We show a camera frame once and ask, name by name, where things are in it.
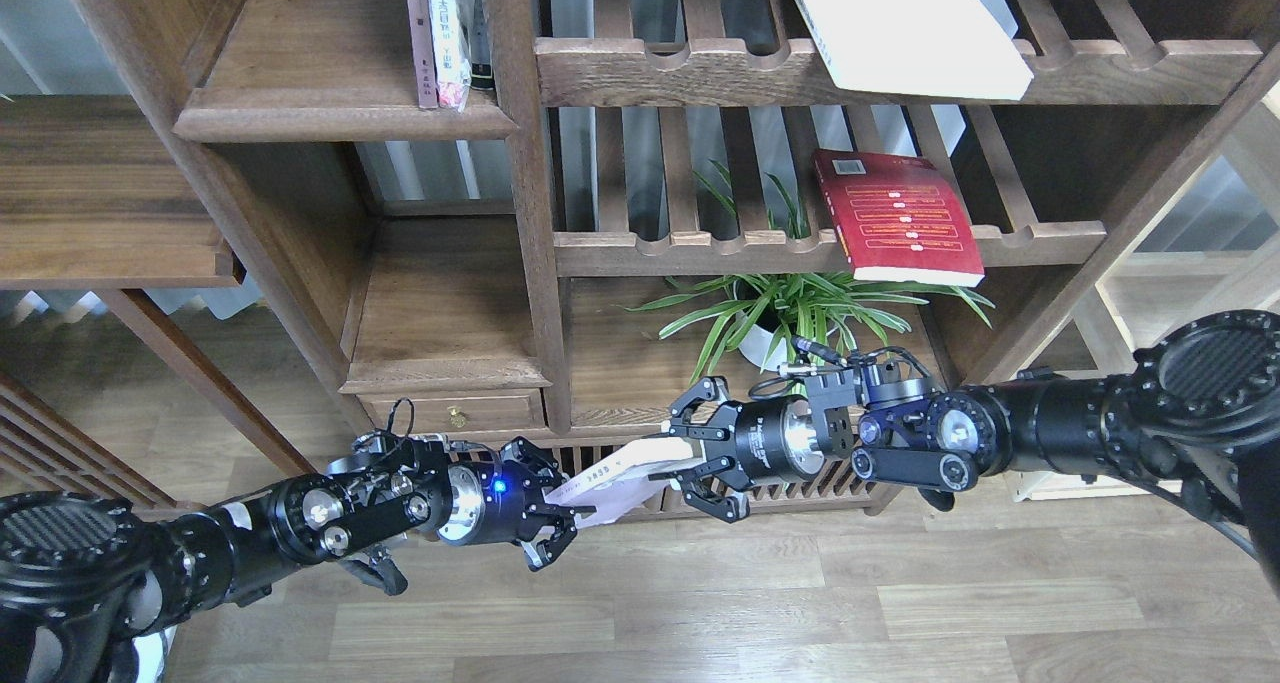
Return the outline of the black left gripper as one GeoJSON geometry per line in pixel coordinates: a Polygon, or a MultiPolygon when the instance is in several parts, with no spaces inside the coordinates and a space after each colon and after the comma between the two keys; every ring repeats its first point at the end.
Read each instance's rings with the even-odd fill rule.
{"type": "Polygon", "coordinates": [[[550,451],[513,437],[500,460],[449,466],[452,509],[440,541],[452,546],[520,545],[530,572],[553,564],[576,535],[575,506],[527,506],[568,481],[550,451]]]}

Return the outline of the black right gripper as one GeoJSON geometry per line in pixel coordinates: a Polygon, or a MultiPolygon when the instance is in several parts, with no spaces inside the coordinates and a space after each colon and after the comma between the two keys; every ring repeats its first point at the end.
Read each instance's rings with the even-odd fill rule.
{"type": "Polygon", "coordinates": [[[668,434],[703,443],[732,441],[730,458],[677,469],[684,501],[726,523],[750,515],[745,492],[768,483],[813,481],[826,464],[805,399],[732,400],[727,379],[694,382],[668,408],[668,434]],[[718,477],[732,489],[716,492],[705,480],[718,477]]]}

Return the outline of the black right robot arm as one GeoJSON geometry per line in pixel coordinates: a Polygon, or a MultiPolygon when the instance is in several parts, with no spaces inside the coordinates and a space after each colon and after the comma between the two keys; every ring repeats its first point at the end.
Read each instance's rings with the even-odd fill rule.
{"type": "Polygon", "coordinates": [[[947,512],[983,475],[1105,475],[1212,524],[1277,583],[1277,315],[1233,310],[1193,320],[1135,352],[1135,370],[1016,379],[943,390],[901,347],[837,352],[796,336],[781,391],[733,402],[707,377],[673,402],[669,432],[707,460],[676,481],[723,522],[749,514],[745,492],[806,482],[850,460],[869,483],[918,489],[947,512]]]}

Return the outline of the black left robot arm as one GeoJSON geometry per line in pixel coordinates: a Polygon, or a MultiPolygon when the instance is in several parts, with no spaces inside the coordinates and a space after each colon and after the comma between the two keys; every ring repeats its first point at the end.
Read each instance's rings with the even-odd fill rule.
{"type": "Polygon", "coordinates": [[[1,505],[3,679],[119,680],[125,646],[223,604],[246,606],[305,567],[335,561],[389,595],[406,582],[384,542],[407,531],[448,545],[524,547],[531,570],[576,536],[547,451],[515,437],[488,460],[452,460],[444,434],[357,437],[325,475],[270,483],[142,522],[123,499],[33,491],[1,505]]]}

